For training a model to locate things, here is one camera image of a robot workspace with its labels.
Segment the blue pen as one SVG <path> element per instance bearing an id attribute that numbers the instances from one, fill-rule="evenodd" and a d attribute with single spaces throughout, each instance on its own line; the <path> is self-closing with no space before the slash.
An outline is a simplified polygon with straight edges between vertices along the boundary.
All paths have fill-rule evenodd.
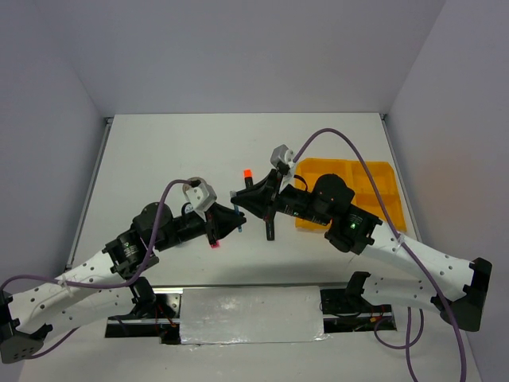
<path id="1" fill-rule="evenodd" d="M 233 209 L 236 216 L 243 217 L 243 214 L 239 211 L 239 207 L 237 205 L 233 205 Z M 237 229 L 238 232 L 242 232 L 242 224 L 238 225 Z"/>

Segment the blue cap highlighter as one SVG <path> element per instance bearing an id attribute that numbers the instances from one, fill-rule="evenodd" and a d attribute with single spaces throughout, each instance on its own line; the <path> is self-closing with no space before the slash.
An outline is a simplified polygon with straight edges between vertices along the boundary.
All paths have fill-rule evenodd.
<path id="1" fill-rule="evenodd" d="M 265 227 L 266 227 L 266 239 L 268 241 L 274 241 L 275 240 L 274 221 L 273 220 L 266 220 L 265 221 Z"/>

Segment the orange cap highlighter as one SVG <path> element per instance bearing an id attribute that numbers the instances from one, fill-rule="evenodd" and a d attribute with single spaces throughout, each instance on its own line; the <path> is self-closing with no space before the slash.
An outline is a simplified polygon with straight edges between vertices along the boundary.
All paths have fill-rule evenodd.
<path id="1" fill-rule="evenodd" d="M 243 171 L 244 183 L 247 188 L 250 188 L 254 185 L 252 171 L 250 169 L 245 169 Z"/>

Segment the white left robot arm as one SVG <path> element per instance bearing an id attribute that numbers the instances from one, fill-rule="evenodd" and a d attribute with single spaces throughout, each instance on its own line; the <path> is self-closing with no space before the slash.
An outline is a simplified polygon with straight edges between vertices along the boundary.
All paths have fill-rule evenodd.
<path id="1" fill-rule="evenodd" d="M 139 268 L 156 265 L 157 252 L 200 236 L 215 247 L 246 221 L 243 213 L 218 203 L 204 217 L 195 212 L 175 217 L 167 205 L 147 205 L 127 231 L 54 282 L 16 294 L 2 290 L 2 363 L 28 360 L 46 341 L 102 318 L 151 315 L 159 303 Z"/>

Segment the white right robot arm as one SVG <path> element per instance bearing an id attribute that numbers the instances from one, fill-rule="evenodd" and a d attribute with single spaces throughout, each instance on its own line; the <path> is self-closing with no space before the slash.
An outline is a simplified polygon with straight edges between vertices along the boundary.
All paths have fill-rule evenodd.
<path id="1" fill-rule="evenodd" d="M 271 170 L 262 181 L 231 193 L 231 202 L 263 220 L 280 212 L 325 226 L 324 237 L 337 250 L 376 259 L 411 275 L 410 280 L 396 280 L 372 271 L 354 272 L 345 294 L 352 310 L 410 306 L 437 312 L 464 331 L 480 330 L 492 273 L 489 261 L 459 259 L 398 232 L 355 206 L 354 191 L 335 174 L 320 176 L 311 191 L 281 187 L 281 183 L 281 174 Z"/>

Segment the silver tape roll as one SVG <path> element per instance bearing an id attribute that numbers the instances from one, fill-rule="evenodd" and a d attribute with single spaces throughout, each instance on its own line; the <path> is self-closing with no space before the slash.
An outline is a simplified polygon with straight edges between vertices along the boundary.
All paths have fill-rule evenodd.
<path id="1" fill-rule="evenodd" d="M 190 177 L 190 178 L 187 179 L 187 181 L 191 182 L 191 183 L 205 182 L 205 180 L 202 177 Z"/>

